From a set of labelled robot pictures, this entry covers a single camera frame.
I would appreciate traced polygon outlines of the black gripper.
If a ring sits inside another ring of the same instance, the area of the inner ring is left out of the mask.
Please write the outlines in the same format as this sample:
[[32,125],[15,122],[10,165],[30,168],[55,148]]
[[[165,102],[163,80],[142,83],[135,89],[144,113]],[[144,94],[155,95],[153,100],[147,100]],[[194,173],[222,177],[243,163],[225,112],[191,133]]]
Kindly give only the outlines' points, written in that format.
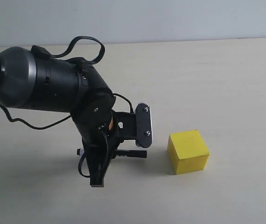
[[111,160],[116,157],[116,150],[124,142],[119,137],[101,137],[98,142],[87,142],[82,139],[84,157],[86,160],[91,187],[104,187],[104,178]]

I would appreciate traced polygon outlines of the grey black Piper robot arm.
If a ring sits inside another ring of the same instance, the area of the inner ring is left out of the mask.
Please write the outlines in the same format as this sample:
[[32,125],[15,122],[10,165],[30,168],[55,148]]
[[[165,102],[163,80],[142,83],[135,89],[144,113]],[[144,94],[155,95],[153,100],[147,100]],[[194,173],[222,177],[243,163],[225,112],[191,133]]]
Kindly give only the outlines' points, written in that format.
[[59,60],[47,51],[0,52],[0,108],[68,113],[81,137],[92,187],[103,187],[117,149],[116,98],[91,62]]

